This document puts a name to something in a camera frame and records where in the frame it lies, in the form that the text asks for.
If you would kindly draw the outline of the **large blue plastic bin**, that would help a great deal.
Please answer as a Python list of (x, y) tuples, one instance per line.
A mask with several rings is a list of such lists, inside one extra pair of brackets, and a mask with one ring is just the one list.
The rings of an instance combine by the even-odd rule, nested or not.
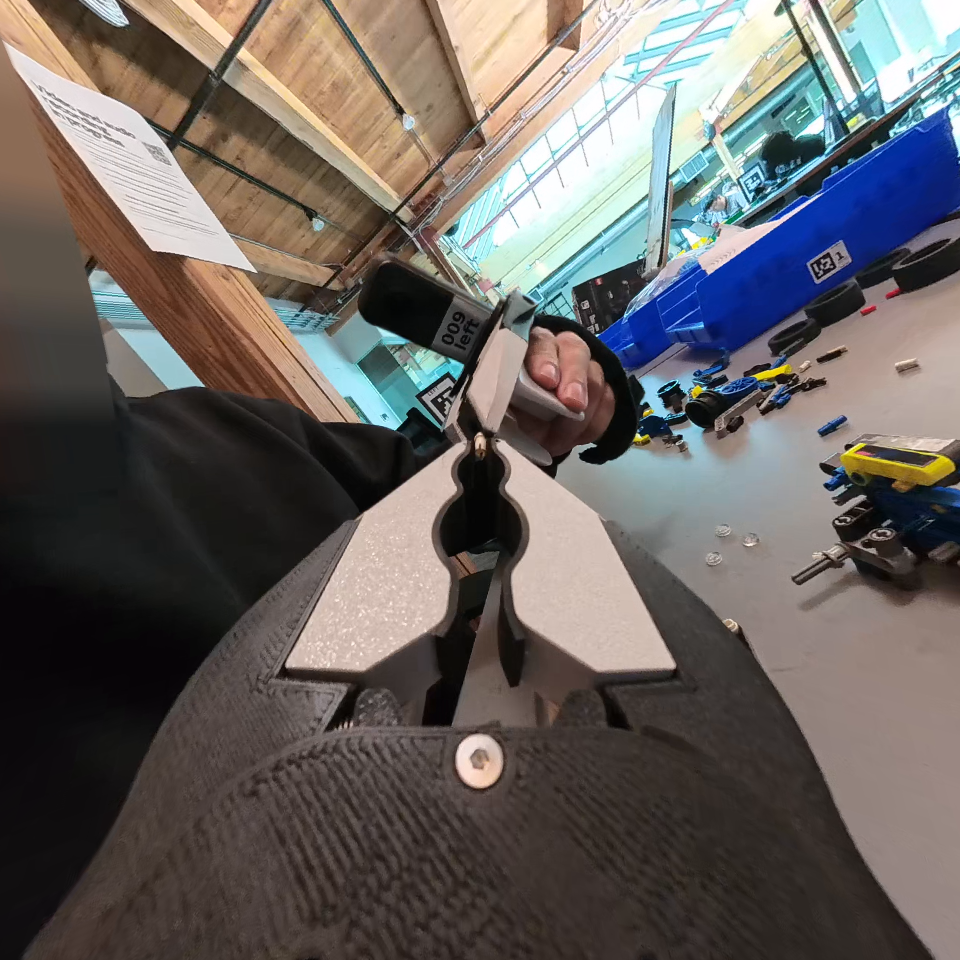
[(950, 109), (829, 176), (822, 190), (709, 273), (694, 343), (736, 351), (957, 209)]

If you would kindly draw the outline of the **black lego tire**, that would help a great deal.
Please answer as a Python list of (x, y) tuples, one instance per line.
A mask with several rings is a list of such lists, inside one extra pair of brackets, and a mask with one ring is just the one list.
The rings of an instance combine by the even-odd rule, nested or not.
[(793, 346), (802, 347), (812, 342), (821, 331), (821, 325), (813, 318), (794, 321), (771, 336), (767, 342), (769, 353), (774, 357), (786, 355)]
[(818, 295), (803, 309), (821, 329), (831, 327), (866, 306), (866, 296), (855, 279), (849, 279)]
[(875, 287), (893, 277), (894, 267), (909, 256), (908, 246), (900, 246), (859, 270), (854, 279), (862, 290)]
[(943, 238), (909, 252), (892, 269), (900, 294), (920, 291), (959, 272), (959, 238)]

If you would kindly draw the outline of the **black lego box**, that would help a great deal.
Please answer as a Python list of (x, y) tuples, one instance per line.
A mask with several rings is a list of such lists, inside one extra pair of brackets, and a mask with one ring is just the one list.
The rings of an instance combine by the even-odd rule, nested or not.
[(575, 284), (571, 300), (578, 323), (599, 336), (621, 320), (630, 302), (647, 284), (643, 258)]

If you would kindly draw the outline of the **white paper notice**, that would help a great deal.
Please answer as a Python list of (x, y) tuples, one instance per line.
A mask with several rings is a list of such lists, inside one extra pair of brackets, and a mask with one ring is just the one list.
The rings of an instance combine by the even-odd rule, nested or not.
[(43, 111), (150, 250), (257, 271), (138, 113), (4, 46)]

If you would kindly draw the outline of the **printed marker tag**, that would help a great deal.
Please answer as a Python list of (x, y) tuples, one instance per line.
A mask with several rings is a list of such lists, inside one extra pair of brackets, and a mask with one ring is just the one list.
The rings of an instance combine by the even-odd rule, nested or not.
[(456, 378), (446, 371), (415, 395), (416, 401), (439, 426), (447, 421), (456, 386)]

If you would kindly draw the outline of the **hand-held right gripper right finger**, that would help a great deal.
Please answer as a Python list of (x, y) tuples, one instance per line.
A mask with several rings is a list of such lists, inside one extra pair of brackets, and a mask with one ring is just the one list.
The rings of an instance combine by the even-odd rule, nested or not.
[(517, 519), (498, 615), (511, 687), (662, 681), (677, 669), (604, 519), (505, 442), (501, 495)]

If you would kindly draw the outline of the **person's left hand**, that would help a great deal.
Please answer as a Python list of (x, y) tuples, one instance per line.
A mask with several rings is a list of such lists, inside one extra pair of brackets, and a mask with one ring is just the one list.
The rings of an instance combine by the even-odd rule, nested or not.
[(563, 416), (545, 421), (527, 411), (517, 411), (516, 421), (528, 437), (556, 462), (572, 450), (601, 439), (614, 418), (617, 401), (601, 366), (580, 336), (533, 327), (524, 366), (534, 383), (568, 411), (582, 414), (580, 421)]

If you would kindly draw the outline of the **blue yellow lego vehicle assembly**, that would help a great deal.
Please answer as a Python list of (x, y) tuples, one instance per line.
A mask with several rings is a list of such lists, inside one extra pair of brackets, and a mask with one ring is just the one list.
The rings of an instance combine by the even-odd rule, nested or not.
[(918, 589), (925, 563), (958, 567), (959, 441), (862, 434), (822, 461), (823, 487), (845, 507), (835, 543), (791, 576), (804, 585), (847, 563), (873, 580)]

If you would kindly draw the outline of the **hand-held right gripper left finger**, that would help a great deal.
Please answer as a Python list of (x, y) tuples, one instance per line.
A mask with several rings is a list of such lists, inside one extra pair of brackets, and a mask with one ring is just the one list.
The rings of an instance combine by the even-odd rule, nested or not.
[(438, 679), (455, 613), (441, 518), (462, 493), (458, 443), (365, 511), (285, 661), (300, 679)]

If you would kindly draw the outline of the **pile of loose lego pieces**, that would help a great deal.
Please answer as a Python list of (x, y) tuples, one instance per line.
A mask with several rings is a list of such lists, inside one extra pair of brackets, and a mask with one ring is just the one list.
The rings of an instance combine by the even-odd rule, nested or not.
[(645, 397), (638, 384), (639, 419), (632, 446), (661, 445), (678, 452), (690, 450), (687, 430), (697, 429), (714, 440), (735, 435), (753, 416), (780, 411), (795, 397), (825, 388), (828, 379), (815, 376), (810, 361), (793, 366), (752, 366), (746, 375), (730, 378), (721, 361), (687, 378), (673, 378)]

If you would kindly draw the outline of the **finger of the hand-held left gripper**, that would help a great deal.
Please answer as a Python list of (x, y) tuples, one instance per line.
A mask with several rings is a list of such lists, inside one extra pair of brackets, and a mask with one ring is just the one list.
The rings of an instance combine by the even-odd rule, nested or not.
[(493, 333), (480, 356), (480, 427), (498, 433), (513, 396), (527, 351), (515, 333)]
[(462, 363), (443, 420), (445, 437), (468, 437), (476, 429), (496, 434), (505, 416), (500, 330), (503, 307), (451, 307), (444, 316), (446, 355)]

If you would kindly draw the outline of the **wooden post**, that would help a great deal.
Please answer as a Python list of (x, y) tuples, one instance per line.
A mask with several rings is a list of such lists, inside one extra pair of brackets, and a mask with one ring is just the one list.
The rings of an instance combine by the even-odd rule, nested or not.
[(28, 97), (80, 249), (204, 386), (285, 402), (322, 423), (359, 422), (243, 271), (151, 250), (37, 96)]

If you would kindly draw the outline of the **clear plastic bags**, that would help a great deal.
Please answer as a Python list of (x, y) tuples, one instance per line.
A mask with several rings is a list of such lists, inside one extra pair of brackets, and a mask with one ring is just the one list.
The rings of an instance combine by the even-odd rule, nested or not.
[(641, 305), (651, 302), (659, 294), (699, 268), (711, 274), (747, 248), (757, 243), (772, 229), (770, 223), (743, 227), (736, 223), (723, 224), (704, 246), (683, 253), (667, 265), (638, 294)]

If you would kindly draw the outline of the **white board panel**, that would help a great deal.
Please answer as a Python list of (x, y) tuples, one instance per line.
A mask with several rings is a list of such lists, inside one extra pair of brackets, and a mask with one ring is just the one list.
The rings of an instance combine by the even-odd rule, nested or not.
[(671, 148), (676, 113), (677, 86), (670, 86), (656, 115), (652, 162), (647, 196), (647, 246), (644, 278), (653, 279), (666, 265), (672, 210)]

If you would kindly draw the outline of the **small blue plastic bin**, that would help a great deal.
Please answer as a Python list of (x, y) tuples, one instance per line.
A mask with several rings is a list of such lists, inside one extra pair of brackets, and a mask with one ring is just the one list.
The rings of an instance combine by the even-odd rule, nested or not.
[(711, 340), (703, 330), (679, 328), (680, 324), (699, 316), (695, 294), (698, 284), (706, 276), (703, 270), (696, 268), (665, 292), (642, 305), (637, 295), (630, 302), (623, 318), (598, 336), (616, 355), (624, 370), (644, 367), (674, 346), (700, 351), (726, 351), (724, 346)]

